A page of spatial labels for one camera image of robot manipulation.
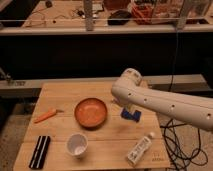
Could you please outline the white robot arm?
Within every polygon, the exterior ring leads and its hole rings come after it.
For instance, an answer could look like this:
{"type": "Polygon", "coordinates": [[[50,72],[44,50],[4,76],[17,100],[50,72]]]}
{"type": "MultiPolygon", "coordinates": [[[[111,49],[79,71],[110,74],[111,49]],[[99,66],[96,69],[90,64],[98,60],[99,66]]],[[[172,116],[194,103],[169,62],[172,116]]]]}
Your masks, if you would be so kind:
{"type": "Polygon", "coordinates": [[[212,98],[143,88],[141,82],[141,74],[133,68],[127,68],[113,83],[111,93],[123,106],[138,105],[213,132],[212,98]]]}

